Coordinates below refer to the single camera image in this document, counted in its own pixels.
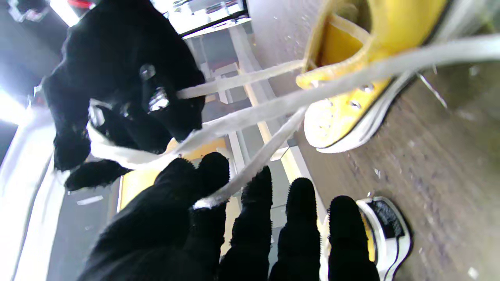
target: white rubber sole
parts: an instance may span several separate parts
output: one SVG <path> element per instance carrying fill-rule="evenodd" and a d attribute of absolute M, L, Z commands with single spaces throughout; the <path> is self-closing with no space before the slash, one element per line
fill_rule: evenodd
<path fill-rule="evenodd" d="M 371 106 L 354 128 L 342 139 L 327 148 L 316 148 L 321 153 L 346 152 L 367 143 L 377 132 L 384 121 L 389 106 L 415 76 L 413 72 L 404 73 L 396 79 L 382 94 L 382 96 Z"/>
<path fill-rule="evenodd" d="M 356 203 L 373 231 L 378 276 L 381 281 L 392 281 L 396 270 L 410 253 L 412 238 L 408 226 L 398 208 L 385 197 L 358 200 Z M 387 236 L 387 230 L 393 234 Z"/>

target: glove finger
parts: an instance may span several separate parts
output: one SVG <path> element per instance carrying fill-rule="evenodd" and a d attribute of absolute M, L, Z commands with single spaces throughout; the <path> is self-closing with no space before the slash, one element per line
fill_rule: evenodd
<path fill-rule="evenodd" d="M 200 198 L 205 197 L 229 181 L 229 161 L 218 152 L 207 154 L 201 160 L 197 174 L 203 183 Z M 191 228 L 184 250 L 210 274 L 216 273 L 224 243 L 226 203 L 212 209 L 191 209 Z"/>
<path fill-rule="evenodd" d="M 269 167 L 243 189 L 242 210 L 232 228 L 231 249 L 220 264 L 219 280 L 264 281 L 269 272 L 273 188 Z"/>
<path fill-rule="evenodd" d="M 229 182 L 229 161 L 218 152 L 212 152 L 201 160 L 197 172 L 203 181 L 200 198 L 206 197 Z"/>
<path fill-rule="evenodd" d="M 313 183 L 298 178 L 288 192 L 286 224 L 279 234 L 278 261 L 270 280 L 319 279 L 321 241 L 317 219 Z"/>

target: floor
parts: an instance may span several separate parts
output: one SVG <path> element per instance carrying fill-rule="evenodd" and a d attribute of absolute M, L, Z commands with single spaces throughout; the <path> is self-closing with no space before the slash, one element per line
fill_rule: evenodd
<path fill-rule="evenodd" d="M 302 58 L 321 0 L 249 0 L 254 51 L 263 68 Z M 322 154 L 295 138 L 323 203 L 369 192 L 392 199 L 413 231 L 396 280 L 497 280 L 500 276 L 500 63 L 424 73 L 392 105 L 367 144 Z M 295 73 L 270 80 L 277 96 Z"/>

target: yellow sneaker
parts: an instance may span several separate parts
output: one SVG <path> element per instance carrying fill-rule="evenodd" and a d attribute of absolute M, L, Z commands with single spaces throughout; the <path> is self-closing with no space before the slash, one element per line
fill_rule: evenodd
<path fill-rule="evenodd" d="M 309 40 L 307 64 L 297 85 L 320 87 L 322 82 L 430 42 L 451 4 L 446 0 L 327 1 Z M 323 153 L 344 152 L 366 143 L 412 78 L 402 75 L 373 81 L 313 103 L 304 120 L 308 142 Z"/>

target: gloved hand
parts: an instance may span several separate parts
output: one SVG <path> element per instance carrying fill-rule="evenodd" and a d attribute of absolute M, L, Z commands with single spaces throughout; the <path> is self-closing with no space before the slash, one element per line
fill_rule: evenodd
<path fill-rule="evenodd" d="M 220 264 L 226 204 L 212 209 L 192 209 L 197 200 L 228 181 L 229 163 L 219 153 L 206 155 L 198 168 L 185 159 L 174 160 L 157 176 L 154 185 L 116 215 L 99 237 L 78 280 L 268 280 L 273 190 L 267 166 L 243 189 L 241 214 L 234 222 L 231 248 Z M 349 197 L 338 197 L 332 201 L 331 208 L 341 215 L 348 211 L 348 217 L 352 218 L 330 221 L 332 248 L 341 248 L 336 253 L 345 256 L 354 245 L 355 254 L 369 262 L 366 235 L 356 203 Z M 278 261 L 269 280 L 319 280 L 320 233 L 316 224 L 315 191 L 310 180 L 298 178 L 291 184 L 286 216 L 287 223 L 278 240 Z M 348 280 L 360 259 L 339 261 L 341 256 L 333 251 L 336 250 L 332 250 L 330 263 L 341 263 L 341 266 L 333 267 L 335 271 L 330 272 L 330 279 Z M 371 268 L 366 273 L 378 278 L 375 266 L 367 266 Z"/>

